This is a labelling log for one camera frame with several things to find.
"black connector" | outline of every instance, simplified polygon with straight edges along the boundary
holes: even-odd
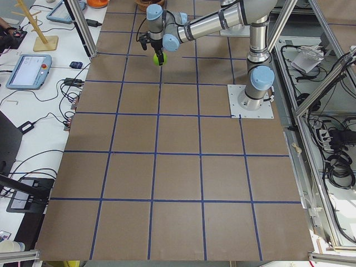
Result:
[[[84,81],[80,79],[66,78],[63,83],[68,86],[82,86]]]
[[[102,23],[98,22],[98,21],[94,21],[92,19],[85,19],[87,21],[87,24],[88,26],[91,26],[91,27],[98,27],[98,26],[101,26]]]

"metal mounting plate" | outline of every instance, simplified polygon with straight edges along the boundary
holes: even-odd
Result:
[[[274,118],[270,102],[263,102],[260,109],[256,111],[249,111],[242,108],[238,103],[238,96],[245,85],[228,85],[230,112],[232,118]]]

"brown cardboard surface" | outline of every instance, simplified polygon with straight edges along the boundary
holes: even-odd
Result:
[[[328,23],[356,25],[354,0],[317,0]]]
[[[299,205],[256,204],[255,211],[264,259],[308,260],[304,251],[313,251],[313,246]]]
[[[36,244],[41,258],[89,259],[98,206],[97,201],[51,200]]]
[[[276,110],[273,120],[230,118],[226,84],[246,82],[249,40],[204,37],[157,67],[135,42],[145,16],[133,2],[110,1],[41,259],[306,259],[312,244]],[[167,2],[189,15],[218,5]]]

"green ball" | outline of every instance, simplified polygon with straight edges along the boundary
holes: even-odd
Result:
[[[167,62],[167,54],[166,53],[163,53],[163,65]],[[154,54],[154,64],[156,66],[159,66],[160,63],[158,61],[158,57],[157,57],[157,54]]]

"white table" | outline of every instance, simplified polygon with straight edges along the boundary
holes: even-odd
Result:
[[[42,6],[54,7],[59,0],[55,3],[48,4],[45,0],[37,0],[34,4]],[[45,31],[50,28],[73,28],[73,24],[64,24],[58,22],[52,22],[46,19],[48,11],[45,8],[33,7],[31,13],[36,10],[43,10],[38,15],[38,19],[43,22],[40,28]],[[106,13],[106,8],[93,9],[89,6],[84,10],[86,18],[94,19],[99,22],[103,21]],[[25,18],[22,25],[26,25],[28,20]],[[39,90],[33,90],[38,98],[46,100],[54,97],[57,94],[56,83],[57,81],[66,77],[74,78],[80,70],[74,70],[69,67],[71,61],[81,61],[83,65],[87,65],[90,60],[87,57],[83,45],[80,41],[76,29],[72,31],[53,30],[45,35],[58,35],[59,42],[55,51],[46,52],[33,52],[33,44],[37,37],[36,32],[31,32],[32,26],[27,25],[24,30],[28,31],[27,36],[17,50],[10,50],[8,53],[0,56],[0,70],[13,70],[13,66],[17,63],[19,56],[22,54],[46,54],[52,57],[52,66],[50,72],[45,80],[44,85]],[[99,36],[100,27],[90,27],[93,39],[96,42]],[[78,76],[79,79],[85,80],[88,69],[82,71]],[[6,88],[6,82],[10,76],[10,73],[0,72],[0,101],[8,96],[13,90]],[[79,91],[75,87],[70,91]],[[35,121],[40,117],[47,115],[49,112],[54,113],[61,117],[58,105],[62,99],[62,94],[59,92],[58,97],[54,100],[47,102],[39,102],[34,95],[30,92],[16,92],[14,95],[7,98],[0,106],[0,110],[12,121],[15,126],[20,126],[26,121]],[[62,111],[69,111],[71,104],[65,99],[62,102]],[[12,171],[25,159],[30,156],[46,150],[62,150],[65,148],[68,138],[68,132],[63,130],[63,125],[59,123],[52,115],[48,118],[40,120],[36,123],[35,128],[25,134],[22,138],[21,146],[17,154],[17,162],[12,167]],[[58,170],[62,158],[60,152],[48,152],[35,158],[26,161],[17,172],[29,172],[39,168],[52,168]],[[17,180],[21,175],[14,175],[14,179]],[[47,177],[45,175],[36,175],[36,177]],[[10,199],[0,197],[0,230],[11,233],[10,240],[13,240],[19,229],[24,214],[21,213],[8,213],[6,208]]]
[[[58,4],[58,0],[54,3],[48,4],[45,0],[37,0],[34,4],[46,6],[46,7],[55,7]],[[33,7],[31,8],[31,13],[35,13],[38,10],[42,12],[37,15],[38,19],[43,22],[40,26],[40,29],[46,31],[51,28],[64,28],[64,29],[72,29],[74,24],[65,24],[60,22],[49,21],[46,19],[46,15],[49,13],[49,9],[45,9],[42,7]],[[106,8],[94,9],[87,6],[83,14],[86,18],[94,19],[102,23],[103,18],[106,13]],[[22,25],[26,25],[28,23],[28,19],[25,18],[22,22]],[[92,34],[93,40],[96,43],[100,33],[100,27],[89,27],[90,32]],[[47,54],[52,57],[53,63],[52,67],[59,68],[67,68],[69,67],[72,61],[80,61],[83,62],[83,65],[86,66],[90,61],[87,57],[79,35],[76,29],[71,31],[66,31],[62,29],[54,29],[52,31],[44,33],[45,36],[58,36],[58,46],[55,51],[46,51],[46,52],[34,52],[33,44],[38,36],[36,32],[31,32],[33,30],[32,25],[27,25],[24,27],[24,30],[27,31],[27,35],[24,41],[21,43],[19,49],[10,50],[5,55],[0,57],[0,64],[2,65],[12,65],[14,66],[18,61],[18,58],[22,54]]]

